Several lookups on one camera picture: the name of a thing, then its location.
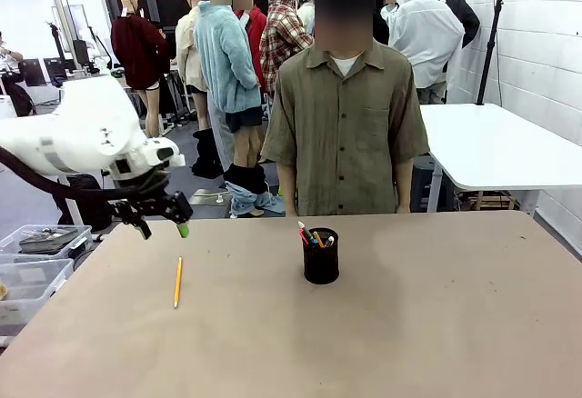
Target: white robotic arm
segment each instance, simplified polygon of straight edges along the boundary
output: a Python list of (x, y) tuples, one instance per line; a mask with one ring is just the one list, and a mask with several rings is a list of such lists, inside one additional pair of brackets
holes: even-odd
[(126, 200), (115, 204), (126, 224), (142, 229), (147, 238), (143, 216), (161, 214), (187, 235), (190, 205), (182, 193), (164, 193), (164, 168), (185, 164), (176, 144), (146, 137), (124, 89), (111, 76), (66, 82), (64, 92), (63, 102), (51, 114), (0, 120), (0, 163), (15, 170), (1, 157), (7, 151), (43, 175), (106, 169), (119, 194), (104, 194), (104, 199), (127, 191)]

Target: red pen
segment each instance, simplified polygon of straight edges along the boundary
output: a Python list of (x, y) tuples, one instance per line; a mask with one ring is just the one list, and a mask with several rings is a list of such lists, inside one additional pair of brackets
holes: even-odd
[(306, 239), (306, 236), (303, 234), (303, 228), (299, 229), (299, 235), (301, 236), (301, 240), (305, 245), (309, 245), (309, 242)]

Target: light blue fleece jacket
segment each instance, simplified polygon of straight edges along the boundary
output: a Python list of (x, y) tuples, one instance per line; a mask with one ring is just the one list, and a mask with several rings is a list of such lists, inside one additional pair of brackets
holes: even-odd
[(198, 5), (194, 36), (202, 74), (217, 108), (235, 114), (261, 106), (261, 93), (245, 30), (230, 5)]

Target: yellow pencil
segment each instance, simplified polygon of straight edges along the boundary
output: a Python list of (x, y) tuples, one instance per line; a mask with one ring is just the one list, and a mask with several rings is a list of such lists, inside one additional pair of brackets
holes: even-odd
[(313, 232), (313, 236), (316, 237), (316, 240), (317, 240), (317, 243), (319, 244), (319, 246), (321, 246), (322, 248), (325, 248), (324, 247), (324, 243), (321, 242), (321, 237), (319, 237), (319, 233), (318, 232)]
[(182, 257), (178, 259), (178, 272), (176, 274), (176, 291), (174, 292), (174, 308), (178, 306), (180, 301), (180, 286), (182, 283)]

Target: pencil holder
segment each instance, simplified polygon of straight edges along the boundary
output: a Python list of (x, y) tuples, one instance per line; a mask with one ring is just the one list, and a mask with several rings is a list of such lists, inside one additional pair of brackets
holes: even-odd
[(303, 263), (305, 267), (304, 276), (313, 284), (330, 284), (339, 276), (339, 262), (337, 258), (337, 246), (339, 236), (328, 228), (312, 228), (311, 234), (317, 232), (323, 243), (329, 236), (334, 236), (334, 243), (327, 248), (322, 248), (319, 244), (303, 245)]

